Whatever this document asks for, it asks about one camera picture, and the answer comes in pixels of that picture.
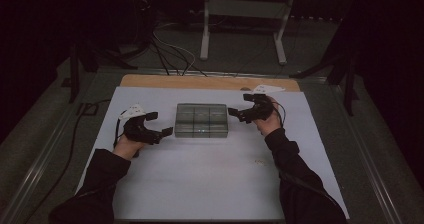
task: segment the white board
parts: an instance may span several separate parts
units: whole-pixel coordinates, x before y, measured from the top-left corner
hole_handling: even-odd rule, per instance
[[[158,119],[145,123],[147,128],[159,131],[174,126],[178,103],[251,108],[253,103],[244,101],[243,93],[117,87],[91,155],[96,148],[113,149],[116,121],[122,111],[135,103],[147,113],[159,112]],[[285,107],[287,137],[298,143],[302,158],[321,177],[327,192],[348,216],[304,94],[277,92],[269,95]],[[255,124],[240,123],[232,116],[228,116],[228,128],[227,138],[176,138],[172,135],[162,139],[159,145],[146,146],[140,156],[132,160],[128,175],[118,183],[114,197],[115,218],[134,221],[283,219],[278,199],[278,171],[263,136]]]

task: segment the person's left hand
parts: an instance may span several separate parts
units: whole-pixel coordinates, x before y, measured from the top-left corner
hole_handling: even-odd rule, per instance
[[[125,134],[119,138],[118,143],[113,150],[113,154],[124,159],[131,160],[135,153],[146,145],[143,142],[136,142],[128,139]]]

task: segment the power cord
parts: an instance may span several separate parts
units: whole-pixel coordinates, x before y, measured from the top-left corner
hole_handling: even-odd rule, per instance
[[[88,111],[92,108],[92,107],[99,107],[100,103],[103,102],[110,102],[110,99],[107,100],[101,100],[98,102],[95,102],[93,104],[88,103],[83,111],[81,112],[81,114],[78,115],[77,121],[74,125],[74,129],[72,132],[72,141],[71,141],[71,146],[70,146],[70,150],[69,150],[69,156],[68,156],[68,160],[66,161],[65,167],[63,168],[62,172],[60,173],[59,177],[57,178],[56,182],[53,184],[53,186],[50,188],[50,190],[46,193],[46,195],[44,195],[43,199],[41,199],[41,201],[37,204],[37,206],[34,208],[34,210],[30,213],[30,215],[27,217],[27,219],[25,220],[24,223],[28,223],[29,219],[31,219],[31,217],[35,214],[35,212],[41,207],[41,205],[47,200],[47,198],[50,196],[50,194],[54,191],[54,189],[57,187],[57,185],[60,183],[60,181],[62,180],[62,177],[65,175],[66,170],[69,167],[69,164],[71,163],[72,160],[72,156],[74,153],[74,147],[75,147],[75,139],[76,139],[76,134],[77,134],[77,128],[78,128],[78,124],[81,120],[81,118],[85,115],[89,115]]]

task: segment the gray floor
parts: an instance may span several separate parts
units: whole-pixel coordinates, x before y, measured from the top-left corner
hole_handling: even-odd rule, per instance
[[[207,75],[265,76],[287,78],[289,74],[317,64],[337,24],[312,20],[289,20],[283,37],[288,63],[281,66],[273,46],[271,31],[264,27],[240,31],[242,25],[213,28],[209,59],[198,60],[201,25],[166,25],[156,30],[162,41],[184,48],[196,57],[195,67]],[[185,63],[167,55],[179,72]],[[0,201],[2,211],[11,203],[31,164],[49,143],[57,143],[38,185],[18,210],[16,223],[23,223],[59,176],[69,156],[72,132],[80,103],[111,98],[114,88],[127,73],[165,74],[152,50],[129,61],[139,67],[126,71],[102,60],[99,71],[82,73],[82,91],[76,104],[68,104],[69,89],[60,87],[68,76],[68,61],[59,67],[59,78],[43,94],[15,130],[0,146]],[[176,71],[168,66],[170,73]],[[422,223],[424,194],[412,177],[384,120],[368,96],[360,77],[355,83],[358,100],[353,102],[354,117],[341,103],[342,87],[324,83],[330,69],[300,80],[301,90],[310,104],[327,154],[340,184],[351,219],[349,223]],[[191,68],[189,75],[202,75]],[[94,144],[108,104],[99,105],[94,116],[83,117],[76,132],[74,155],[59,186],[31,216],[28,223],[47,223],[47,214],[58,203],[72,196]]]

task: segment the person's right arm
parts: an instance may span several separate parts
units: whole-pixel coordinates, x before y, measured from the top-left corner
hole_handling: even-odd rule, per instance
[[[287,223],[346,223],[346,217],[337,203],[328,197],[281,178],[281,173],[292,177],[314,189],[326,193],[320,177],[299,156],[296,142],[290,141],[281,127],[278,114],[274,111],[267,120],[254,121],[265,136],[275,165],[280,170],[280,202]]]

